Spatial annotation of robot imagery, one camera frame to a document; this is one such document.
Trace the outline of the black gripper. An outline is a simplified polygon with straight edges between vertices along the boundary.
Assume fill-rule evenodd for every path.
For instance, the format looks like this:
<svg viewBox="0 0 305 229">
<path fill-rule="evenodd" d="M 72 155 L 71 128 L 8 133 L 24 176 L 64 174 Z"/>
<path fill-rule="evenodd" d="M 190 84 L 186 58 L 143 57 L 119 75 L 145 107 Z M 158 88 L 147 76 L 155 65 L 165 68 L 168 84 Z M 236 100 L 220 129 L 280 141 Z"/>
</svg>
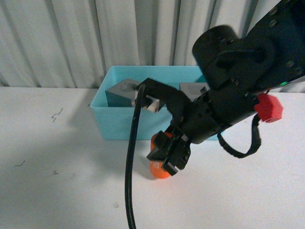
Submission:
<svg viewBox="0 0 305 229">
<path fill-rule="evenodd" d="M 257 94 L 241 84 L 209 89 L 191 101 L 185 93 L 169 87 L 166 106 L 173 115 L 168 132 L 159 131 L 151 139 L 150 161 L 163 162 L 171 176 L 183 170 L 191 155 L 190 144 L 200 144 L 255 113 Z"/>
</svg>

